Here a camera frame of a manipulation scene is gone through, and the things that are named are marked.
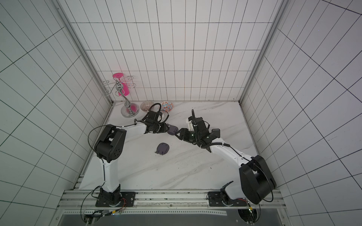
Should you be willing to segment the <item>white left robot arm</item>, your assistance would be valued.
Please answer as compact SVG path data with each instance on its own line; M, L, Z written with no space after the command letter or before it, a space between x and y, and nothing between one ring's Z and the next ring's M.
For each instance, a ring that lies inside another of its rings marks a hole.
M91 147L93 152L99 158L103 170L103 184L97 186L99 195L96 201L96 207L119 207L132 206L128 204L130 197L126 198L121 193L121 186L118 179L118 158L120 157L126 139L136 135L153 133L166 133L169 127L168 120L162 118L162 105L153 104L141 120L134 120L132 125L115 126L112 124L101 125L103 131Z

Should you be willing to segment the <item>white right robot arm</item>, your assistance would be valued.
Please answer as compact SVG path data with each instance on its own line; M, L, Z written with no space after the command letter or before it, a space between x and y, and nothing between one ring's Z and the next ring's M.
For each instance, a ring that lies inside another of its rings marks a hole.
M231 162L239 171L241 190L249 201L259 204L273 194L277 184L262 156L244 154L227 144L221 138L220 129L209 131L210 125L202 117L196 117L194 110L187 124L188 127L177 131L175 136Z

